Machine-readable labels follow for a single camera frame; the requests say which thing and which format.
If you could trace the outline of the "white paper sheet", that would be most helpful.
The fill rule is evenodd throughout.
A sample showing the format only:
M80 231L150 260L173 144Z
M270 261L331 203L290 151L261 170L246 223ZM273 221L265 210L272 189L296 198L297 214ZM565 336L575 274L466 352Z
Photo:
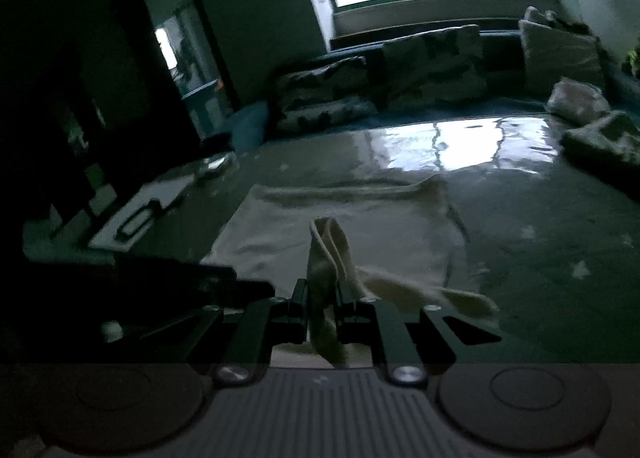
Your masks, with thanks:
M88 246L96 250L128 252L194 181L195 176L188 175L144 185L91 238Z

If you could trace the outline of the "dark quilted star mat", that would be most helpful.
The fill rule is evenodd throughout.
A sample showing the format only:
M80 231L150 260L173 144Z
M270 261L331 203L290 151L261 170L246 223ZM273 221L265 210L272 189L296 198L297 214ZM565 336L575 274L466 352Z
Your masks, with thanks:
M309 227L342 227L360 279L482 293L501 328L585 363L639 359L639 192L542 115L266 144L192 187L141 254L229 265L288 294Z

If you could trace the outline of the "crumpled patterned cloth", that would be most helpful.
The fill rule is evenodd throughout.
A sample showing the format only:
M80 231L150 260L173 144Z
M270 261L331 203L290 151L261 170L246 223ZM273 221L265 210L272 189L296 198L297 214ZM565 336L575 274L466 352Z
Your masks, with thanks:
M612 111L578 129L567 129L560 144L564 157L585 170L639 170L639 127L623 111Z

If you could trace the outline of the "black rectangular frame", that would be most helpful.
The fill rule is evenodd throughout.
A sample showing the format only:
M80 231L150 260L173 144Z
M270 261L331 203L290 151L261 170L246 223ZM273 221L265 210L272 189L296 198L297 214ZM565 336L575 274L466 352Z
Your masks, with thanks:
M163 207L159 199L153 198L138 207L116 229L114 239L126 243L134 239L140 231L162 213Z

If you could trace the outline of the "blue cushion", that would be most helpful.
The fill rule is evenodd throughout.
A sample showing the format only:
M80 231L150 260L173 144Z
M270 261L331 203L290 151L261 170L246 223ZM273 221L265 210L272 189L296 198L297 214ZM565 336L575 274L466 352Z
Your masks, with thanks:
M234 151L252 151L264 141L267 118L267 103L256 101L226 118L221 132L230 137L230 145Z

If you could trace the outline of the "flat camouflage cushion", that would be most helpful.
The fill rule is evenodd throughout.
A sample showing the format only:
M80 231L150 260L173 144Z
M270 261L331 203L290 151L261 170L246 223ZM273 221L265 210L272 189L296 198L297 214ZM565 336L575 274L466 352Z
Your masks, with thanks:
M269 139L326 132L374 117L366 58L347 57L282 76L269 100Z

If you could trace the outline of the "light grey pillow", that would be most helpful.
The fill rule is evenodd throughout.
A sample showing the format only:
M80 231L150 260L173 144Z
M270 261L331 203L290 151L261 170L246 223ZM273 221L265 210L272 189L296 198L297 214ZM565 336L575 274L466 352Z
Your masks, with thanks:
M550 21L554 13L543 14L528 6L518 22L524 52L527 88L537 95L549 95L563 77L603 89L600 46L592 35L576 34Z

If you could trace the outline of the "dark sofa bench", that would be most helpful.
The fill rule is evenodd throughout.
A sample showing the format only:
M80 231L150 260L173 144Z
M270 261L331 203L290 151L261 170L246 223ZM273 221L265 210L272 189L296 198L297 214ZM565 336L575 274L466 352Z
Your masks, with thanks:
M290 139L374 123L537 109L516 32L452 26L332 51L268 84L265 136Z

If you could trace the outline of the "beige cloth garment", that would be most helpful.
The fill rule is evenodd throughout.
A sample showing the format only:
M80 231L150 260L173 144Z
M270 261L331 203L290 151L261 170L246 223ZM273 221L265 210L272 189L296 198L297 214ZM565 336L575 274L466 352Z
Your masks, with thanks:
M255 185L202 261L268 281L280 296L300 278L321 295L342 283L402 314L434 301L495 328L498 306L468 280L468 240L440 176L395 186Z

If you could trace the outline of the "plush toy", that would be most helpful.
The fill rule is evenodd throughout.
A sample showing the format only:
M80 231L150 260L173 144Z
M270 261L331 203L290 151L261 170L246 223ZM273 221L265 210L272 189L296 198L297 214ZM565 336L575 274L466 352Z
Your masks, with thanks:
M637 44L631 50L627 51L625 60L622 64L622 71L628 76L639 78L640 74L640 45Z

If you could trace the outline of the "small clear plastic box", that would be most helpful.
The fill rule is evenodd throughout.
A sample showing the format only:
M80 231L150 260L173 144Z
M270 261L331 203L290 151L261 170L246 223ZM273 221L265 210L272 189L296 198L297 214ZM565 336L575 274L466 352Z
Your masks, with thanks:
M239 160L234 152L218 153L198 163L194 172L194 181L199 184L201 181L219 178L234 171L238 166Z

